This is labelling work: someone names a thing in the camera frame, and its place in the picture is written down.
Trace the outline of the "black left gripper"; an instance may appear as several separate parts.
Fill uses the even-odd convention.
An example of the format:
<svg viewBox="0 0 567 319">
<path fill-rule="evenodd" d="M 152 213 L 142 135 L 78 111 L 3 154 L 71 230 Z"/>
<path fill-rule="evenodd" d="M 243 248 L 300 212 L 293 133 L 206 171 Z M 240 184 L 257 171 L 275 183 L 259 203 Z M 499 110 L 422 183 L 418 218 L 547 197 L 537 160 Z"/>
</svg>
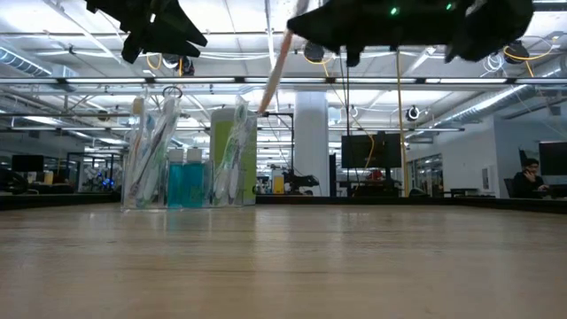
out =
<svg viewBox="0 0 567 319">
<path fill-rule="evenodd" d="M 182 35 L 184 40 L 165 38 L 147 39 L 140 44 L 141 34 L 150 24 L 152 12 L 156 15 L 154 24 L 167 31 Z M 86 0 L 87 10 L 96 13 L 102 11 L 120 23 L 120 30 L 129 33 L 121 56 L 133 64 L 143 51 L 162 54 L 198 57 L 199 49 L 193 44 L 206 47 L 207 40 L 188 18 L 179 4 L 179 0 Z"/>
</svg>

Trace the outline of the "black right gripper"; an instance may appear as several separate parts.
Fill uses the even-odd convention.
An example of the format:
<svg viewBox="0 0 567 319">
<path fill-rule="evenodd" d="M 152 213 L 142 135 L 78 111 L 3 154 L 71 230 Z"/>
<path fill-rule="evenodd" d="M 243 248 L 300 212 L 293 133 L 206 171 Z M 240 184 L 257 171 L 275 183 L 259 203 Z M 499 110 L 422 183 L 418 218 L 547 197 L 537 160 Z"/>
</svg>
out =
<svg viewBox="0 0 567 319">
<path fill-rule="evenodd" d="M 349 27 L 335 27 L 342 13 Z M 357 66 L 368 46 L 447 43 L 447 0 L 325 0 L 287 21 L 287 27 L 309 42 L 333 52 L 347 50 L 347 64 Z"/>
</svg>

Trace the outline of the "purple toothbrush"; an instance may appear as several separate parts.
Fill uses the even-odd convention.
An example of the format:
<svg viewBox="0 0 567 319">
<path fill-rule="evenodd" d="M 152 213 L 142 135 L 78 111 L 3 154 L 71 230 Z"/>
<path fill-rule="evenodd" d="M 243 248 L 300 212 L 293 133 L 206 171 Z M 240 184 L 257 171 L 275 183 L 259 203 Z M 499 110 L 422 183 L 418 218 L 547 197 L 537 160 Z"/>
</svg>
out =
<svg viewBox="0 0 567 319">
<path fill-rule="evenodd" d="M 167 97 L 145 152 L 141 159 L 136 161 L 133 181 L 128 193 L 135 208 L 146 208 L 152 202 L 160 170 L 166 162 L 167 145 L 175 132 L 180 113 L 178 99 Z"/>
</svg>

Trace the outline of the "teal mouthwash bottle white cap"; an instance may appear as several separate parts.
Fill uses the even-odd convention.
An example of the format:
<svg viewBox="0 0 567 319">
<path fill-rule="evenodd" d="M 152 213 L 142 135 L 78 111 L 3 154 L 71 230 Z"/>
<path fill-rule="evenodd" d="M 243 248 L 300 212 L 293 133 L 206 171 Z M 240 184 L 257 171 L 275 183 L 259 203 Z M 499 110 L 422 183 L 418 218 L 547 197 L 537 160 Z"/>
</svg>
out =
<svg viewBox="0 0 567 319">
<path fill-rule="evenodd" d="M 188 149 L 187 160 L 183 164 L 183 207 L 203 206 L 205 165 L 200 149 Z"/>
<path fill-rule="evenodd" d="M 183 200 L 183 149 L 168 153 L 167 206 L 181 207 Z"/>
</svg>

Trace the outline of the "long ceiling light strip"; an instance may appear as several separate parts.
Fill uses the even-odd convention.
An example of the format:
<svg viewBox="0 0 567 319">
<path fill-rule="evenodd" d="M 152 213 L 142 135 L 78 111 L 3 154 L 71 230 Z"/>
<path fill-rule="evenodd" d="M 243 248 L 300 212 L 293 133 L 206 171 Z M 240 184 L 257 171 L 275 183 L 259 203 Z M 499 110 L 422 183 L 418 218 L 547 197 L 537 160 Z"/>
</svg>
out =
<svg viewBox="0 0 567 319">
<path fill-rule="evenodd" d="M 35 84 L 266 84 L 267 77 L 118 77 L 118 78 L 0 78 L 5 85 Z M 567 85 L 567 78 L 397 78 L 393 77 L 283 77 L 282 84 L 458 84 L 458 85 Z"/>
</svg>

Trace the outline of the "white building column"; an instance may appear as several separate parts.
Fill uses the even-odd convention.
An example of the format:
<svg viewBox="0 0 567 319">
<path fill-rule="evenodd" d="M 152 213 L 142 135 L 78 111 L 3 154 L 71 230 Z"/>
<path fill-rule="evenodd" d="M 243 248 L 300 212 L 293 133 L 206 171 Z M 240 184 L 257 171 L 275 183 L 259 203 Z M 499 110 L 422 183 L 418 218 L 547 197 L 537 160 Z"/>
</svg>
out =
<svg viewBox="0 0 567 319">
<path fill-rule="evenodd" d="M 310 190 L 328 197 L 329 122 L 328 101 L 322 91 L 299 91 L 294 108 L 294 167 L 298 175 L 313 175 L 319 183 Z"/>
</svg>

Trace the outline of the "large black monitor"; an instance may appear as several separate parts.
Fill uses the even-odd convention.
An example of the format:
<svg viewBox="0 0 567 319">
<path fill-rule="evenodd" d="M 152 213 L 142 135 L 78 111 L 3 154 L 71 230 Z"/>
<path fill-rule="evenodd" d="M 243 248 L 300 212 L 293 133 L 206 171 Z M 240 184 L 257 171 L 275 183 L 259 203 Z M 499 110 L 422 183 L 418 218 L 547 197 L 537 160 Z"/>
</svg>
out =
<svg viewBox="0 0 567 319">
<path fill-rule="evenodd" d="M 399 134 L 342 136 L 342 168 L 401 168 Z"/>
</svg>

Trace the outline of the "green wipes canister white lid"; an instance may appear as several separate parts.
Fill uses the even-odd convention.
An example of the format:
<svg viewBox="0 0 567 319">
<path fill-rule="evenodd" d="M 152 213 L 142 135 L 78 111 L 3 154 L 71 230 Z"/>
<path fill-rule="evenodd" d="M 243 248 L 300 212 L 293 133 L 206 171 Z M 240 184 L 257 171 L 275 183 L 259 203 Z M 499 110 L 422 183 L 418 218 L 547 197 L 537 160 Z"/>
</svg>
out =
<svg viewBox="0 0 567 319">
<path fill-rule="evenodd" d="M 212 204 L 249 206 L 256 201 L 257 114 L 246 106 L 212 113 Z"/>
</svg>

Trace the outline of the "black bench equipment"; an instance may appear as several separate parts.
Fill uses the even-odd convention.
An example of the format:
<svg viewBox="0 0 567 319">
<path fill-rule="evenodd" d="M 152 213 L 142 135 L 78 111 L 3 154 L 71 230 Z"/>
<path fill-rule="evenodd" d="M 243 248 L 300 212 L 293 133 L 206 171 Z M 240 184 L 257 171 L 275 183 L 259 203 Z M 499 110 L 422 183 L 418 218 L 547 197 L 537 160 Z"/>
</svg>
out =
<svg viewBox="0 0 567 319">
<path fill-rule="evenodd" d="M 319 186 L 318 179 L 313 175 L 295 175 L 293 173 L 284 173 L 284 182 L 289 185 L 287 191 L 290 195 L 302 195 L 301 187 L 315 187 Z"/>
</svg>

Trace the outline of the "person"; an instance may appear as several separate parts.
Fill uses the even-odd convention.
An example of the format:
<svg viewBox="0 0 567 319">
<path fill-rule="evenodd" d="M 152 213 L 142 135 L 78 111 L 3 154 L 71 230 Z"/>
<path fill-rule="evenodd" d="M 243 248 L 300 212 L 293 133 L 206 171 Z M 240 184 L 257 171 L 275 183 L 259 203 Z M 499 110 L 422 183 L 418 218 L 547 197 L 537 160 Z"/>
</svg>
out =
<svg viewBox="0 0 567 319">
<path fill-rule="evenodd" d="M 533 158 L 525 160 L 522 171 L 512 179 L 512 198 L 543 198 L 549 186 L 538 175 L 540 163 Z"/>
</svg>

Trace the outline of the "silver ventilation duct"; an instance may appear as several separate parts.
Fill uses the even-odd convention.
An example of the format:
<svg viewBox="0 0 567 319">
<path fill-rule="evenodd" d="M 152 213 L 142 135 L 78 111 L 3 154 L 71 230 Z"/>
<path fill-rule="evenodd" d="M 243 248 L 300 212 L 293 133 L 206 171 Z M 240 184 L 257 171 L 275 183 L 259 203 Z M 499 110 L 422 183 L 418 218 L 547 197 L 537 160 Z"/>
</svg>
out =
<svg viewBox="0 0 567 319">
<path fill-rule="evenodd" d="M 0 63 L 32 77 L 50 77 L 52 75 L 49 68 L 40 66 L 4 46 L 0 46 Z"/>
<path fill-rule="evenodd" d="M 453 111 L 443 114 L 428 127 L 440 128 L 454 121 L 477 120 L 507 105 L 534 97 L 536 88 L 544 84 L 567 84 L 567 53 L 552 59 L 535 70 L 535 78 L 517 78 L 504 89 L 483 93 L 474 97 Z"/>
</svg>

